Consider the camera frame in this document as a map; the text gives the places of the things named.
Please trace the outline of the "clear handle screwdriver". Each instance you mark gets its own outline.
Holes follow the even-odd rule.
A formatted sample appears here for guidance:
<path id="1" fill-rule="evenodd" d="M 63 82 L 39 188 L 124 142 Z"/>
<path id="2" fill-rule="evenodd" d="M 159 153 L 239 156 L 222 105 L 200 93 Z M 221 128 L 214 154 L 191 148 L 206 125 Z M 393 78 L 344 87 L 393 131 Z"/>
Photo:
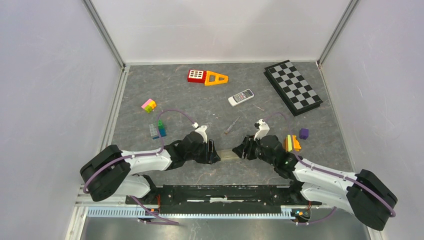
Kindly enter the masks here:
<path id="1" fill-rule="evenodd" d="M 240 116 L 239 117 L 237 117 L 232 123 L 231 123 L 231 125 L 224 131 L 224 134 L 225 135 L 227 135 L 231 130 L 232 130 L 232 128 L 235 126 L 235 124 L 237 123 L 237 121 L 240 119 Z"/>

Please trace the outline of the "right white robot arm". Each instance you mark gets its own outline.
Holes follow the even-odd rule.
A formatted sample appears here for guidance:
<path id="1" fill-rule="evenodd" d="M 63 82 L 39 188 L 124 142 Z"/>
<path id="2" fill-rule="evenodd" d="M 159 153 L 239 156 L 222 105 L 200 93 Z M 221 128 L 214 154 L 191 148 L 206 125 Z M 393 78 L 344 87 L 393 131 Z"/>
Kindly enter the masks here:
<path id="1" fill-rule="evenodd" d="M 291 180 L 288 196 L 295 204 L 307 200 L 342 209 L 377 231 L 394 216 L 398 198 L 372 171 L 346 172 L 314 164 L 286 151 L 275 135 L 259 140 L 248 135 L 232 151 L 241 159 L 262 160 Z"/>

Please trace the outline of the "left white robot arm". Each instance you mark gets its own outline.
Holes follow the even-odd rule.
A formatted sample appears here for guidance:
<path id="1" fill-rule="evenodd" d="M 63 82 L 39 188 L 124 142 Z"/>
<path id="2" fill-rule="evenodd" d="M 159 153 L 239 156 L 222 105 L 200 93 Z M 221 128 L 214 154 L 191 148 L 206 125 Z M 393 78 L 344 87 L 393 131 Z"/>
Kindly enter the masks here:
<path id="1" fill-rule="evenodd" d="M 109 145 L 79 172 L 84 181 L 83 192 L 94 202 L 112 195 L 127 195 L 151 204 L 157 198 L 157 190 L 145 172 L 177 169 L 187 161 L 214 164 L 220 160 L 214 141 L 205 141 L 201 133 L 192 131 L 184 139 L 155 150 L 125 151 Z"/>

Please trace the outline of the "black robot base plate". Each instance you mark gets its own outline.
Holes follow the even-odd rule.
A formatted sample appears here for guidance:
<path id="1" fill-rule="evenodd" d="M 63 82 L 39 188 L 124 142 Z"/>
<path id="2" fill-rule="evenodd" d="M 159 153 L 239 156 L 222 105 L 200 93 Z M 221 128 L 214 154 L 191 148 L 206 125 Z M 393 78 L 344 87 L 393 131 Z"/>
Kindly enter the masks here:
<path id="1" fill-rule="evenodd" d="M 321 205 L 288 185 L 162 185 L 139 201 L 161 214 L 277 214 L 281 206 Z"/>

